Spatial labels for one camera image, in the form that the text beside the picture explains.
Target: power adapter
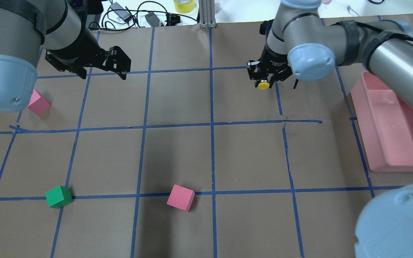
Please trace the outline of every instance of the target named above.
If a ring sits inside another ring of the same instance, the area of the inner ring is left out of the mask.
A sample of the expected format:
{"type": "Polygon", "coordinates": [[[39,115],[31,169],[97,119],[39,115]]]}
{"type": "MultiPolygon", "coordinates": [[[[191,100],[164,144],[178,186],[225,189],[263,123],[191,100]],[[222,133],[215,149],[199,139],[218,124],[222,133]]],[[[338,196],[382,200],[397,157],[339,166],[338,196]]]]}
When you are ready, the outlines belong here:
{"type": "Polygon", "coordinates": [[[113,3],[112,5],[110,5],[110,7],[112,10],[116,10],[114,11],[121,19],[123,19],[124,22],[128,22],[131,19],[131,15],[130,13],[128,13],[128,11],[126,10],[119,10],[119,9],[123,9],[123,7],[121,5],[119,5],[118,3],[113,3]]]}
{"type": "Polygon", "coordinates": [[[163,27],[162,21],[154,12],[150,12],[144,16],[151,27],[163,27]]]}
{"type": "Polygon", "coordinates": [[[181,16],[177,14],[167,13],[167,26],[175,26],[178,23],[181,23],[181,16]]]}

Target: metal post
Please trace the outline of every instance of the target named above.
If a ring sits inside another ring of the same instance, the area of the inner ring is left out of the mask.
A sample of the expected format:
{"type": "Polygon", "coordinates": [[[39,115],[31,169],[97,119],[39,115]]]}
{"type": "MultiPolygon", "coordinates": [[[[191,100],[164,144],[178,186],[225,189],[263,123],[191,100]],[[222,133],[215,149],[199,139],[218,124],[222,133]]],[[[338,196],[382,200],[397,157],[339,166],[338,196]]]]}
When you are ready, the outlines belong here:
{"type": "Polygon", "coordinates": [[[214,0],[199,0],[200,28],[216,28],[214,0]]]}

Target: yellow object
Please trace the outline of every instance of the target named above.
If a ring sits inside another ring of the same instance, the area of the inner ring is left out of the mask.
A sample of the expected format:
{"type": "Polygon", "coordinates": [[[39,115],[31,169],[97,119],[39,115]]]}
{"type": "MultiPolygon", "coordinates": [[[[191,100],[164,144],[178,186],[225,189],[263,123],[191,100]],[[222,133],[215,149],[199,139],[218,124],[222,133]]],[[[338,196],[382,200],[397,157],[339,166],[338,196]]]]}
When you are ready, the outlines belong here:
{"type": "Polygon", "coordinates": [[[195,8],[194,0],[173,0],[173,2],[179,13],[190,13],[195,8]]]}
{"type": "Polygon", "coordinates": [[[261,90],[266,90],[266,89],[270,88],[270,83],[268,83],[268,82],[260,82],[260,83],[257,85],[257,88],[258,88],[258,89],[261,89],[261,90]]]}

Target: pink cube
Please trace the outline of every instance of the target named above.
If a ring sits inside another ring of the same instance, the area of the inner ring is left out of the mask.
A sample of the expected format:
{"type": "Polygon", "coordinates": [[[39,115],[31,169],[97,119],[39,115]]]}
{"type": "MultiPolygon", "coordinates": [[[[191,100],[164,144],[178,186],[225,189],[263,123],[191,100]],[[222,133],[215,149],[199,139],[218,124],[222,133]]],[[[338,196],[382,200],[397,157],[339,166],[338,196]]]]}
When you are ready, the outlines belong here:
{"type": "Polygon", "coordinates": [[[167,204],[189,212],[195,192],[182,186],[174,185],[167,204]]]}
{"type": "Polygon", "coordinates": [[[39,115],[44,112],[51,104],[37,90],[33,90],[28,109],[39,115]]]}

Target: yellow tape roll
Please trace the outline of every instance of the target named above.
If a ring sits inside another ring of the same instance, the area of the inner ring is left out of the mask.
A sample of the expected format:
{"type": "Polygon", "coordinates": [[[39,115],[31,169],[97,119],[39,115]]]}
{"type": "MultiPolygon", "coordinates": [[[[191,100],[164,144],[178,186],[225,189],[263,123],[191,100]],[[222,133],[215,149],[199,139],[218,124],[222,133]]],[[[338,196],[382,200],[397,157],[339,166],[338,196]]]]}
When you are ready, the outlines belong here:
{"type": "Polygon", "coordinates": [[[195,8],[194,0],[173,0],[173,2],[179,13],[190,13],[195,8]]]}

